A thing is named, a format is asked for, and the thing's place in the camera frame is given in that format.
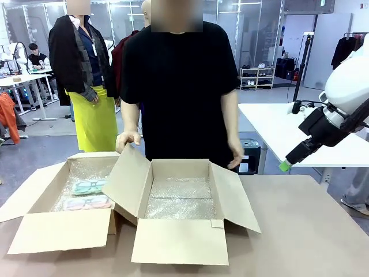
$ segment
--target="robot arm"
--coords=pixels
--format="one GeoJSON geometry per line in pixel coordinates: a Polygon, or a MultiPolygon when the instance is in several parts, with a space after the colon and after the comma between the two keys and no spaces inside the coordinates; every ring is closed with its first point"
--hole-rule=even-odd
{"type": "Polygon", "coordinates": [[[322,107],[306,107],[299,101],[293,104],[293,113],[307,115],[299,129],[309,138],[286,156],[282,170],[287,171],[323,145],[334,147],[350,133],[369,127],[369,39],[360,52],[362,55],[353,55],[329,77],[320,96],[322,107]]]}

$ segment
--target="blue shirt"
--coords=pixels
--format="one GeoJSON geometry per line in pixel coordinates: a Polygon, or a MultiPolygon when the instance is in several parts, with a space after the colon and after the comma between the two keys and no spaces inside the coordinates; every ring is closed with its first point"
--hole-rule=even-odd
{"type": "MultiPolygon", "coordinates": [[[[89,16],[85,16],[84,27],[88,31],[90,37],[92,37],[90,27],[88,24],[89,18],[90,18],[89,16]]],[[[102,73],[101,73],[100,66],[99,66],[99,59],[93,52],[93,47],[92,47],[93,42],[91,38],[86,34],[86,32],[81,27],[79,27],[78,33],[80,34],[80,38],[86,47],[88,58],[90,60],[92,74],[93,74],[93,85],[95,87],[98,85],[103,85],[103,79],[101,77],[102,73]]]]}

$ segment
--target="white table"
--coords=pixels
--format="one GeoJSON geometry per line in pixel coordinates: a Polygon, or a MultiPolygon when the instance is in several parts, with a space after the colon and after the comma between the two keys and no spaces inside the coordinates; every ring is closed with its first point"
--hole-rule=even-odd
{"type": "MultiPolygon", "coordinates": [[[[30,70],[29,74],[45,74],[45,73],[50,73],[50,72],[52,72],[52,69],[40,69],[40,70],[36,70],[36,71],[31,71],[30,70]]],[[[47,75],[47,77],[45,77],[45,79],[46,79],[46,84],[47,84],[48,91],[50,93],[50,98],[51,98],[50,104],[51,104],[51,103],[54,103],[58,100],[54,99],[54,96],[51,93],[51,87],[50,87],[50,83],[48,82],[48,76],[49,75],[47,75]]]]}
{"type": "MultiPolygon", "coordinates": [[[[288,104],[240,104],[239,108],[263,140],[258,173],[263,174],[267,150],[283,162],[308,138],[300,129],[302,114],[287,114],[288,104]]],[[[335,167],[369,167],[369,143],[355,134],[335,147],[323,146],[294,167],[324,167],[321,185],[328,188],[335,167]]]]}
{"type": "MultiPolygon", "coordinates": [[[[16,85],[25,83],[25,87],[26,87],[27,93],[29,95],[29,99],[30,99],[30,101],[33,102],[32,94],[31,94],[31,91],[29,89],[28,82],[37,80],[37,82],[39,83],[42,94],[44,96],[46,96],[44,87],[42,86],[40,79],[45,78],[47,76],[48,76],[47,74],[21,74],[21,75],[9,76],[7,78],[0,79],[0,87],[14,87],[14,94],[17,98],[17,101],[18,101],[18,104],[19,104],[19,107],[20,107],[20,110],[21,110],[21,114],[25,114],[28,111],[25,112],[24,109],[23,109],[23,106],[22,106],[21,100],[19,98],[19,94],[18,94],[18,90],[17,90],[16,85]],[[15,78],[20,78],[21,81],[14,81],[15,78]]],[[[38,89],[35,82],[31,82],[31,85],[33,87],[34,92],[36,93],[37,100],[39,102],[40,109],[41,109],[42,114],[43,114],[42,118],[34,118],[33,120],[35,120],[35,121],[57,120],[57,118],[47,118],[46,117],[46,113],[45,113],[45,109],[44,109],[44,106],[43,106],[43,103],[42,103],[42,99],[41,99],[41,96],[40,96],[39,89],[38,89]]]]}

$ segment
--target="beige table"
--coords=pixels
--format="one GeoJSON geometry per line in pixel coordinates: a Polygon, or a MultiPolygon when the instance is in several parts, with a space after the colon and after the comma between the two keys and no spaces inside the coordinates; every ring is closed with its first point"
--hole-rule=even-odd
{"type": "Polygon", "coordinates": [[[307,176],[242,177],[263,234],[226,224],[229,267],[134,264],[135,228],[107,247],[5,255],[20,220],[0,225],[1,277],[367,277],[369,237],[307,176]]]}

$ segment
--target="desk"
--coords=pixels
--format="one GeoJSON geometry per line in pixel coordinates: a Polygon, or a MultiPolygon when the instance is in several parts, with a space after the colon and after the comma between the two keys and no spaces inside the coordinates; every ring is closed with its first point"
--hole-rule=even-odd
{"type": "MultiPolygon", "coordinates": [[[[283,162],[307,136],[299,129],[303,115],[287,114],[288,104],[240,104],[239,108],[263,140],[259,174],[270,149],[283,162]]],[[[369,143],[350,134],[335,147],[322,147],[294,167],[324,167],[321,185],[328,187],[334,167],[369,167],[369,143]]]]}
{"type": "MultiPolygon", "coordinates": [[[[29,71],[29,74],[46,74],[46,73],[51,73],[51,72],[52,72],[52,69],[40,69],[40,70],[36,70],[36,71],[31,71],[30,70],[29,71]]],[[[51,103],[54,103],[54,102],[56,102],[58,100],[57,99],[54,100],[54,96],[51,93],[51,87],[50,87],[50,83],[48,82],[48,78],[45,77],[45,79],[46,79],[46,84],[47,84],[48,91],[50,93],[50,98],[51,98],[50,104],[51,104],[51,103]]]]}
{"type": "Polygon", "coordinates": [[[262,234],[228,222],[229,267],[134,264],[135,227],[105,248],[5,255],[20,219],[0,224],[4,277],[367,277],[369,237],[309,176],[241,177],[262,234]]]}
{"type": "Polygon", "coordinates": [[[25,112],[24,112],[21,100],[19,98],[17,85],[22,84],[22,83],[25,84],[27,93],[29,95],[29,98],[28,98],[29,102],[34,105],[31,90],[29,89],[29,85],[28,85],[28,82],[31,82],[31,86],[33,87],[33,90],[36,93],[37,101],[39,102],[40,109],[41,109],[42,114],[43,114],[42,118],[34,118],[33,120],[35,120],[35,121],[57,120],[56,118],[47,118],[46,117],[46,113],[45,113],[45,109],[44,109],[44,106],[43,106],[43,103],[42,103],[40,92],[39,92],[39,89],[38,89],[38,87],[35,83],[35,80],[37,80],[37,82],[39,83],[39,87],[41,88],[42,94],[44,95],[44,97],[46,97],[46,93],[45,93],[44,87],[41,84],[40,79],[45,78],[47,76],[48,76],[47,74],[21,74],[21,75],[9,76],[7,78],[0,79],[0,87],[13,87],[14,88],[14,94],[17,98],[18,105],[21,109],[21,115],[22,115],[22,114],[25,114],[25,112]],[[20,82],[13,81],[14,78],[20,78],[21,81],[20,82]]]}

